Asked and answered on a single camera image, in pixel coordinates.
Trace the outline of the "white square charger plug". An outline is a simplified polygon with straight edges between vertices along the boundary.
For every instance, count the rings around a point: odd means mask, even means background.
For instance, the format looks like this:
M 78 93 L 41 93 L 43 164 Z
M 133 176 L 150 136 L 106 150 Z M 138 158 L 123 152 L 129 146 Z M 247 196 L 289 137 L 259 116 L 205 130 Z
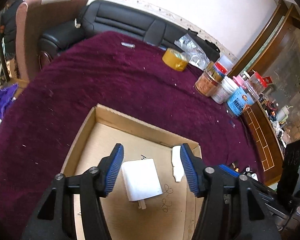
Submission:
M 162 194 L 153 159 L 125 161 L 121 166 L 128 200 L 145 210 L 145 200 Z

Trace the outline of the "white plastic piece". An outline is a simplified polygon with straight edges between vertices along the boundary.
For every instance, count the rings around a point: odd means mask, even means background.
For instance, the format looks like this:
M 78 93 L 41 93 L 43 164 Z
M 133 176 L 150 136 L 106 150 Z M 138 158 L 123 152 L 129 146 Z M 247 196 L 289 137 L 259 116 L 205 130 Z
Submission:
M 173 166 L 173 176 L 176 182 L 181 182 L 184 176 L 184 168 L 180 157 L 181 146 L 172 147 L 171 162 Z

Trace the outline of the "wooden brick pattern cabinet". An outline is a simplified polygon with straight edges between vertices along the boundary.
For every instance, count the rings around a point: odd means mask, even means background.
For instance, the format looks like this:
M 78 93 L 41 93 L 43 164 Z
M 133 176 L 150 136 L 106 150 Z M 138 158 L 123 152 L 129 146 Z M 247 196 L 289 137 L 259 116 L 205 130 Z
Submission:
M 266 112 L 257 101 L 242 116 L 256 143 L 265 185 L 277 183 L 282 174 L 283 153 Z

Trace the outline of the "white green cup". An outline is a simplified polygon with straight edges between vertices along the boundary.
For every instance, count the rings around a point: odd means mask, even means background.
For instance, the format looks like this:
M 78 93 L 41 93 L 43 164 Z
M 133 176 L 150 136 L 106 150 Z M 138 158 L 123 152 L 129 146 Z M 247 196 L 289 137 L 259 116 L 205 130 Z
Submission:
M 288 116 L 289 116 L 289 106 L 285 105 L 277 112 L 277 121 L 284 122 L 286 121 Z

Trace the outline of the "blue label cartoon jar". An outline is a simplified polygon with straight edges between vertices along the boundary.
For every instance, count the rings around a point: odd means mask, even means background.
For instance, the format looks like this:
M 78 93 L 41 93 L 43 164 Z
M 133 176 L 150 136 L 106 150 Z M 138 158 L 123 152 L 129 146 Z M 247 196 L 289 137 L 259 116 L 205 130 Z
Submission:
M 258 99 L 252 88 L 241 86 L 224 103 L 227 113 L 232 117 L 243 114 Z

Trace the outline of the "burgundy velvet table cloth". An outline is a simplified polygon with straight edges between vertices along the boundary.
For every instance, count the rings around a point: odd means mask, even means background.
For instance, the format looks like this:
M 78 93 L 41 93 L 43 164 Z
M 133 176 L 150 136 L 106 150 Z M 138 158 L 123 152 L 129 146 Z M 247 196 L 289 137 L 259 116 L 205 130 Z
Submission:
M 27 85 L 0 124 L 0 221 L 7 238 L 21 237 L 84 119 L 98 104 L 198 142 L 207 165 L 238 162 L 264 180 L 243 120 L 198 93 L 198 70 L 177 72 L 163 63 L 163 54 L 108 31 L 63 52 Z

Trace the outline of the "white label jar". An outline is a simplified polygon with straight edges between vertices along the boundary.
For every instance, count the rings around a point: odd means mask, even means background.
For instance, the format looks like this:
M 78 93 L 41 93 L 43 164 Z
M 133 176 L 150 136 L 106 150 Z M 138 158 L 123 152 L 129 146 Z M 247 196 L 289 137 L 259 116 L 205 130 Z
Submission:
M 218 88 L 211 96 L 218 104 L 223 104 L 232 96 L 232 94 L 238 89 L 238 85 L 229 77 L 225 77 L 222 82 L 218 85 Z

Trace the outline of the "small red lid jar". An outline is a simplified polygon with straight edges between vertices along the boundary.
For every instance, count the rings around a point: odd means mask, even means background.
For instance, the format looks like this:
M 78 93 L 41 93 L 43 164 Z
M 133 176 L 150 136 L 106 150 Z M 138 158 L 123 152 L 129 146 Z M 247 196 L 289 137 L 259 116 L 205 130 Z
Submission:
M 210 62 L 205 70 L 207 74 L 217 83 L 221 83 L 227 73 L 227 69 L 219 62 Z

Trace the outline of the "red lid clear jar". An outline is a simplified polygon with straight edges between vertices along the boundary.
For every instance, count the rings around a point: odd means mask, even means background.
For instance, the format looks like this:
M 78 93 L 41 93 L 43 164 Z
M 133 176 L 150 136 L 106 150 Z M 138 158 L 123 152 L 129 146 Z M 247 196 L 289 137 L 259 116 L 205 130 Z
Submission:
M 266 81 L 260 74 L 258 74 L 258 72 L 254 72 L 253 75 L 247 79 L 246 84 L 258 98 L 268 87 Z

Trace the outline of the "yellow tape roll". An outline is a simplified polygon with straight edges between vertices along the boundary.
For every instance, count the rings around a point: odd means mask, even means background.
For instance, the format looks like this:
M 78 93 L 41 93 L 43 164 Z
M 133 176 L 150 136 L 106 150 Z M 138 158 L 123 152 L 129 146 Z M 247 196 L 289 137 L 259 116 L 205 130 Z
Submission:
M 179 51 L 167 48 L 162 56 L 162 61 L 164 64 L 176 70 L 178 72 L 183 72 L 189 63 L 189 57 L 185 53 L 180 53 Z

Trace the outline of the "clear plastic bag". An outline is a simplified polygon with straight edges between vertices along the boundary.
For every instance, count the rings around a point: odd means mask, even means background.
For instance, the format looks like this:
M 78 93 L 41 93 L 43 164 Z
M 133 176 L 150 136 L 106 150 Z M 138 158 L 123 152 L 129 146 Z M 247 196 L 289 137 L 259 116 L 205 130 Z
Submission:
M 205 51 L 189 34 L 185 34 L 178 40 L 175 40 L 174 44 L 183 51 L 191 65 L 200 70 L 204 70 L 209 65 L 210 59 Z

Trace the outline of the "small silver wrapper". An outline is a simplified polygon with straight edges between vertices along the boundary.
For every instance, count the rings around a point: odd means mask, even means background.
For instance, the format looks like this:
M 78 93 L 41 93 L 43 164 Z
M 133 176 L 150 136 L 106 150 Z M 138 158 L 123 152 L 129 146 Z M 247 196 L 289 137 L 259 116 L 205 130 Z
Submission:
M 135 44 L 132 44 L 132 43 L 127 43 L 127 42 L 121 42 L 121 45 L 124 46 L 124 47 L 127 47 L 127 48 L 135 48 Z

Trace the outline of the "purple cloth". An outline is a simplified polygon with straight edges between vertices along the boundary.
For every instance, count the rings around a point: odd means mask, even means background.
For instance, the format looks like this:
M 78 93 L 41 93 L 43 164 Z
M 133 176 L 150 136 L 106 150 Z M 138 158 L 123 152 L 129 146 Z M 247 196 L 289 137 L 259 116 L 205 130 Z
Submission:
M 14 101 L 15 93 L 18 89 L 18 84 L 15 83 L 10 87 L 0 89 L 0 119 L 4 117 L 6 110 L 11 106 Z

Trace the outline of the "black leather sofa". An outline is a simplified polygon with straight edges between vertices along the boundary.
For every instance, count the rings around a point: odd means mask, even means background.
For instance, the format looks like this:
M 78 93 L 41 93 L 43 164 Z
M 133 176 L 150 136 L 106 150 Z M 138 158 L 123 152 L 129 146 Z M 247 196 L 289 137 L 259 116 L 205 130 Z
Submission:
M 52 59 L 74 44 L 106 31 L 121 33 L 153 46 L 180 50 L 174 42 L 185 34 L 203 49 L 211 61 L 220 57 L 220 49 L 198 36 L 153 14 L 114 2 L 95 0 L 84 6 L 78 16 L 45 30 L 38 40 L 39 51 Z

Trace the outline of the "brown upholstered chair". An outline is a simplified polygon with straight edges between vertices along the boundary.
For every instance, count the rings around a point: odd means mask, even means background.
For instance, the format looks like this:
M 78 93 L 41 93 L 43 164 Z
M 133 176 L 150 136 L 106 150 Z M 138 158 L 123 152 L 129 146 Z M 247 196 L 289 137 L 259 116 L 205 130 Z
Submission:
M 55 25 L 75 19 L 88 0 L 25 0 L 16 12 L 15 49 L 20 78 L 31 81 L 40 72 L 38 40 Z

